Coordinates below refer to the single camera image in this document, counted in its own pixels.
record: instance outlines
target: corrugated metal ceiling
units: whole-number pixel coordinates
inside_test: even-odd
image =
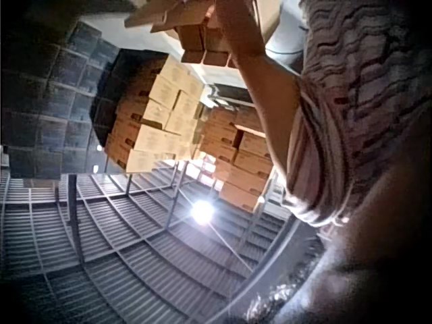
[[[189,218],[210,188],[187,177],[168,231],[172,168],[125,175],[79,175],[78,219],[85,264],[68,225],[67,177],[52,189],[26,189],[2,169],[2,278],[18,284],[44,321],[203,323],[251,275],[221,239]],[[214,200],[215,229],[254,269],[284,226]]]

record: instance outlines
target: box stack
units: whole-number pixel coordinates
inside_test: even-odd
[[[252,128],[235,127],[239,115],[243,115],[242,110],[236,113],[213,109],[204,127],[200,149],[216,158],[213,177],[224,182],[219,197],[252,212],[273,164],[265,138],[245,132],[254,131]]]
[[[265,138],[264,129],[255,108],[241,106],[234,123],[239,130]]]
[[[164,159],[191,159],[203,89],[171,55],[147,60],[117,106],[105,152],[126,172],[150,171]]]
[[[267,42],[279,24],[280,0],[246,4]],[[234,68],[214,9],[214,0],[147,1],[125,20],[125,27],[152,24],[151,32],[175,30],[185,50],[182,62]]]

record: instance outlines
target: carton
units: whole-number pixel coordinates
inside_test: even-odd
[[[189,119],[185,119],[183,114],[177,113],[176,111],[171,112],[165,130],[174,134],[189,134],[191,124]]]
[[[238,151],[234,165],[243,170],[248,170],[264,180],[268,179],[273,169],[273,164],[270,160],[259,157],[246,151]]]
[[[226,181],[255,196],[261,195],[267,183],[265,179],[257,177],[234,165],[231,166],[231,171]]]
[[[189,82],[189,71],[172,55],[163,55],[148,59],[145,65],[138,70],[138,78],[155,78],[156,75],[163,76],[166,80],[178,88],[185,82]]]
[[[228,163],[233,163],[237,155],[237,149],[234,147],[206,137],[202,140],[200,151]]]
[[[266,159],[271,158],[265,138],[256,136],[248,132],[245,132],[243,134],[239,149],[258,155],[260,157],[265,157]]]
[[[225,108],[209,109],[208,122],[213,124],[234,125],[237,112]]]
[[[175,159],[178,161],[194,159],[196,149],[196,144],[181,144],[178,153],[175,154]]]
[[[182,137],[180,138],[181,143],[193,143],[196,137],[196,132],[200,135],[202,122],[197,119],[191,119],[186,123],[186,127],[183,129]]]
[[[150,98],[168,109],[174,107],[176,103],[179,88],[160,75],[148,75],[148,78],[135,77],[127,91],[127,97],[145,97]]]
[[[115,120],[113,135],[130,148],[152,153],[176,154],[180,143],[177,134],[140,124],[122,115]]]
[[[265,138],[264,129],[255,108],[241,107],[237,112],[234,124],[239,130]]]
[[[214,0],[159,0],[158,5],[151,2],[132,13],[125,27],[153,24],[151,32],[175,28],[185,50],[183,62],[227,65],[228,48],[214,12]],[[280,0],[251,0],[247,4],[266,43],[279,24]]]
[[[207,122],[203,134],[206,137],[219,140],[232,147],[239,147],[242,139],[242,132],[231,125],[217,125]]]
[[[110,159],[116,162],[126,172],[151,171],[155,162],[162,158],[162,155],[136,151],[117,141],[117,138],[111,134],[108,135],[105,152]]]
[[[228,182],[223,184],[219,197],[234,206],[253,213],[258,197]]]
[[[215,171],[213,172],[213,178],[221,180],[223,182],[227,181],[231,172],[231,164],[226,163],[225,161],[216,159],[215,161]]]
[[[196,100],[200,100],[204,90],[204,83],[195,78],[192,74],[188,74],[185,80],[180,85],[180,89]]]
[[[199,100],[184,91],[180,91],[174,105],[174,111],[183,115],[184,119],[193,119],[201,107]]]
[[[118,105],[117,114],[163,129],[167,125],[170,110],[146,97],[124,97]]]

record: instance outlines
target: ceiling light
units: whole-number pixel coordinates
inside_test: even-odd
[[[192,217],[200,225],[210,223],[213,213],[215,212],[211,203],[205,200],[199,200],[192,207]]]

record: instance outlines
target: metal pole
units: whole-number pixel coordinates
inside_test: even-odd
[[[54,197],[55,197],[55,203],[58,204],[60,201],[60,193],[59,193],[59,187],[54,186]]]
[[[130,184],[132,182],[132,174],[129,175],[128,177],[128,184],[126,184],[126,194],[129,195],[129,190],[130,190]]]
[[[176,174],[177,174],[177,170],[178,170],[178,165],[179,165],[179,161],[176,161],[174,164],[174,170],[173,170],[173,175],[171,178],[171,182],[170,182],[170,186],[174,186],[174,181],[176,180]]]
[[[182,174],[180,175],[180,180],[178,180],[177,187],[175,187],[175,193],[174,193],[174,197],[173,197],[173,204],[171,206],[171,209],[169,210],[168,220],[167,220],[167,223],[165,224],[165,229],[166,230],[168,230],[169,224],[171,223],[171,219],[173,218],[174,208],[176,207],[178,196],[180,194],[180,186],[182,185],[184,176],[186,175],[186,170],[188,168],[188,165],[189,165],[189,161],[186,161],[184,163],[184,166],[183,166]]]
[[[238,253],[236,252],[236,250],[234,250],[227,241],[225,241],[225,239],[222,237],[221,234],[219,234],[219,232],[213,227],[213,225],[211,225],[210,223],[208,224],[209,227],[215,232],[215,234],[221,239],[221,241],[227,246],[227,248],[229,248],[229,250],[232,252],[232,254],[234,254],[236,256],[237,259],[240,260],[241,263],[243,263],[245,265],[246,268],[248,268],[248,270],[250,272],[253,272],[252,268],[249,267],[249,265],[246,263],[245,260],[242,259],[242,257],[240,255],[238,255]]]
[[[70,174],[67,176],[67,207],[69,208],[68,225],[72,230],[72,238],[74,239],[78,260],[83,265],[84,255],[82,254],[80,228],[78,227],[80,221],[76,213],[76,174]]]

